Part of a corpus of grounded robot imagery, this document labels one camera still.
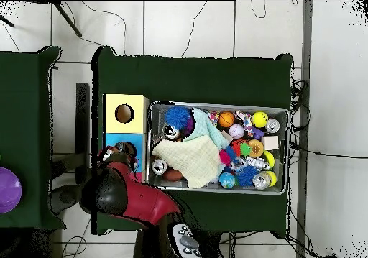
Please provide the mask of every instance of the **blue spiky ball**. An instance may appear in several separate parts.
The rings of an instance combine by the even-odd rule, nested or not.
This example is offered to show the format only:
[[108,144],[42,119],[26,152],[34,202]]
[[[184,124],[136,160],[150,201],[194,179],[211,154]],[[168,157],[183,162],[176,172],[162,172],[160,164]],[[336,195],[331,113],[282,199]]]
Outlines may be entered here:
[[189,109],[182,106],[173,106],[166,112],[166,123],[176,129],[186,128],[188,119],[190,118]]
[[258,170],[253,166],[246,166],[236,174],[236,179],[240,186],[252,186],[253,177],[258,173]]

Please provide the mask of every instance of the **dark green tablecloth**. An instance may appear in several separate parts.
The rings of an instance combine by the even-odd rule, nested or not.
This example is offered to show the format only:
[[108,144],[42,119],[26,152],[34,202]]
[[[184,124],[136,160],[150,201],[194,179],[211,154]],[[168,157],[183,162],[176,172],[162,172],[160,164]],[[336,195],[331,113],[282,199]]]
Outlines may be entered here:
[[[184,101],[290,108],[293,58],[236,59],[116,56],[100,47],[93,57],[93,93],[98,94],[98,148],[102,147],[105,93],[143,94],[150,101]],[[181,201],[185,216],[213,231],[286,232],[287,196],[168,191]],[[139,224],[98,214],[98,230],[140,229]]]
[[0,52],[0,166],[22,184],[18,206],[0,214],[0,227],[59,229],[48,209],[50,179],[50,66],[60,53]]

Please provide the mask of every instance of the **metal tray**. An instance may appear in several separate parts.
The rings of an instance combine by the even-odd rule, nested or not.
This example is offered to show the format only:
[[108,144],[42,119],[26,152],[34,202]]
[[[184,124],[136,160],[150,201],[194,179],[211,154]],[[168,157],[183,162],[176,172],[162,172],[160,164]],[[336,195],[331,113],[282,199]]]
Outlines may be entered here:
[[[196,107],[207,111],[231,111],[240,110],[253,114],[256,111],[265,112],[270,118],[277,119],[280,123],[280,130],[275,134],[278,135],[279,149],[272,150],[271,153],[275,157],[275,166],[272,171],[277,176],[277,182],[271,188],[257,190],[256,188],[242,187],[235,185],[231,189],[222,188],[219,183],[208,183],[202,188],[189,188],[185,178],[177,182],[170,182],[162,178],[161,175],[156,175],[152,171],[151,150],[153,149],[152,137],[162,132],[165,123],[166,111],[175,105],[187,107],[189,109]],[[146,166],[146,181],[149,184],[160,188],[171,190],[190,190],[201,192],[216,192],[216,193],[236,193],[236,194],[256,194],[256,195],[281,195],[285,192],[288,180],[288,164],[290,150],[290,112],[286,109],[268,108],[268,107],[248,107],[248,106],[231,106],[231,105],[213,105],[207,103],[181,103],[181,102],[162,102],[154,101],[149,106],[148,124],[150,125],[147,133],[147,166]]]

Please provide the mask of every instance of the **tripod leg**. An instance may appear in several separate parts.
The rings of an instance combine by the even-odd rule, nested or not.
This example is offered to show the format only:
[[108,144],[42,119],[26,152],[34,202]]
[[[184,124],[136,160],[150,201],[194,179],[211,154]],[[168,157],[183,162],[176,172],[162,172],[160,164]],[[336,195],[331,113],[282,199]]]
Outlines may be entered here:
[[2,15],[0,15],[0,21],[5,22],[6,24],[8,24],[10,27],[14,27],[14,25],[6,18],[2,17]]
[[57,8],[57,10],[61,13],[61,16],[63,16],[64,19],[67,21],[67,23],[71,26],[71,28],[73,29],[73,31],[75,32],[75,34],[79,38],[81,38],[82,37],[82,33],[79,32],[79,30],[77,29],[77,27],[75,26],[75,24],[73,23],[73,21],[69,18],[69,16],[65,13],[65,11],[61,7],[61,5],[59,3],[55,3],[55,2],[53,2],[52,4],[54,4],[54,6]]

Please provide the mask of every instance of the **purple bowl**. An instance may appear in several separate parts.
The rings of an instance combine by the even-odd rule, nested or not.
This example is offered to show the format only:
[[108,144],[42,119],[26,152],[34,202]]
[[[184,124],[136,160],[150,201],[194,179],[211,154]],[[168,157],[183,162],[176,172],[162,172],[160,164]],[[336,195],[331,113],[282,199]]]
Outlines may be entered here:
[[17,206],[22,196],[18,177],[10,170],[0,167],[0,213],[7,213]]

